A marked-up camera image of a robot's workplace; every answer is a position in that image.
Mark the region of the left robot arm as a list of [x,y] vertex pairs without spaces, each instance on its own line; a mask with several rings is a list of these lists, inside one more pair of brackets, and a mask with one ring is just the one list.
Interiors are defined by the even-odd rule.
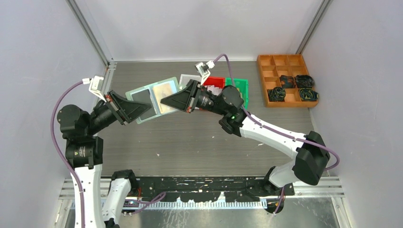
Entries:
[[101,203],[104,141],[97,133],[116,121],[127,125],[151,108],[151,104],[129,101],[110,91],[97,103],[92,113],[74,104],[58,111],[56,120],[66,140],[62,158],[72,169],[76,228],[119,227],[125,198],[135,195],[139,184],[132,170],[115,171],[109,183],[106,202]]

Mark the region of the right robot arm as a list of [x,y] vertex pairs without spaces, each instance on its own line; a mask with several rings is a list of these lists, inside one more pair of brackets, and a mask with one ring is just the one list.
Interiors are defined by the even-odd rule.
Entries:
[[282,187],[296,181],[317,185],[330,160],[320,134],[296,133],[259,119],[244,109],[240,92],[232,85],[214,95],[200,82],[190,80],[184,89],[162,98],[161,103],[187,113],[200,108],[218,114],[226,133],[256,140],[291,158],[282,166],[270,168],[265,175],[262,187],[269,195],[276,195]]

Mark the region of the silver cards in red bin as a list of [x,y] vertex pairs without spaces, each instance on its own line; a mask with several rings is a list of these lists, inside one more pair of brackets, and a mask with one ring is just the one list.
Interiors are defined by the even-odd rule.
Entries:
[[222,92],[221,87],[216,87],[214,85],[206,86],[207,90],[210,91],[213,95],[219,95]]

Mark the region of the white plastic bin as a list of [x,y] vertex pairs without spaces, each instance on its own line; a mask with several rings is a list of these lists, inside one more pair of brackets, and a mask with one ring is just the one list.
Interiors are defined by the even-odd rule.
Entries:
[[181,74],[178,85],[179,91],[183,91],[186,88],[192,89],[201,83],[201,79],[202,78],[199,75]]

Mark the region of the red plastic bin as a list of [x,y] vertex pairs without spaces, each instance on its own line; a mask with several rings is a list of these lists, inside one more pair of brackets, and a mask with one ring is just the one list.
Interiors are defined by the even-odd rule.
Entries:
[[204,87],[208,85],[214,85],[216,87],[221,87],[222,89],[225,87],[225,78],[223,77],[213,77],[210,76],[204,83]]

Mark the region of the green plastic bin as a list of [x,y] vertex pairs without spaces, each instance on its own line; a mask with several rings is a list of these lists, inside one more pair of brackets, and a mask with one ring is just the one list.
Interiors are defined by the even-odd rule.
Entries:
[[233,85],[235,86],[244,100],[244,107],[247,109],[249,105],[249,82],[247,79],[233,79],[234,83],[232,83],[232,79],[230,77],[225,78],[225,85]]

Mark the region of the orange wooden compartment tray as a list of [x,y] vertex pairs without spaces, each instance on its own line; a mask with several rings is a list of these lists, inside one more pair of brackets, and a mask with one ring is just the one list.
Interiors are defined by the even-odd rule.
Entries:
[[313,108],[319,98],[301,54],[259,55],[264,106],[270,108]]

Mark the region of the rolled dark sock lower left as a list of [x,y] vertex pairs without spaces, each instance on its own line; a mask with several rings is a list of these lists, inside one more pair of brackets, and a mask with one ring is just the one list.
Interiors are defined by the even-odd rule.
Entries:
[[270,102],[284,102],[286,97],[286,91],[282,87],[274,87],[268,89],[268,98]]

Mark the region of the rolled dark sock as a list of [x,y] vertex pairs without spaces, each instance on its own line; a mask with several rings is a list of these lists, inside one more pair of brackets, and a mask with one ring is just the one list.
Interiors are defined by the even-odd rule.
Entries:
[[282,87],[274,87],[268,89],[268,98],[270,102],[284,102],[286,97],[286,91]]
[[297,75],[295,76],[295,82],[297,88],[313,88],[315,86],[313,77],[309,75]]
[[312,88],[300,88],[299,96],[301,101],[317,101],[319,99],[319,93],[314,91]]
[[292,76],[281,75],[279,77],[279,79],[280,79],[281,87],[284,89],[297,87],[294,77],[292,77]]

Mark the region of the rolled dark sock upper left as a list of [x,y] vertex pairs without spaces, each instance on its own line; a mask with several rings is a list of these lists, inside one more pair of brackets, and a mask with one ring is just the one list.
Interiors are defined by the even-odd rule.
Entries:
[[297,87],[294,77],[292,77],[292,76],[281,75],[279,77],[279,79],[280,79],[281,87],[284,89]]

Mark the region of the rolled dark sock upper right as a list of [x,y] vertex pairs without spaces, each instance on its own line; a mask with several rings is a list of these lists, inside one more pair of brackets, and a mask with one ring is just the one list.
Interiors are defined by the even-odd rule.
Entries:
[[297,88],[313,88],[315,86],[313,77],[309,75],[297,75],[295,76],[295,82]]

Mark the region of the rolled dark sock lower right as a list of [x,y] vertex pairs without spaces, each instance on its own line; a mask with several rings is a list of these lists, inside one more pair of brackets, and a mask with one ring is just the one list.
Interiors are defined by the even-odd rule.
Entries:
[[300,88],[299,96],[301,101],[317,101],[319,99],[319,93],[314,91],[312,88]]

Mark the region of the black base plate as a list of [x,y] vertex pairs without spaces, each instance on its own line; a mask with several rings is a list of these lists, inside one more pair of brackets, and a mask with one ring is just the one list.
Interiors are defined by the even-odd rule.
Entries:
[[130,196],[150,201],[161,192],[163,202],[216,202],[221,194],[225,202],[257,202],[263,197],[277,199],[280,192],[271,193],[263,177],[138,177],[139,190]]

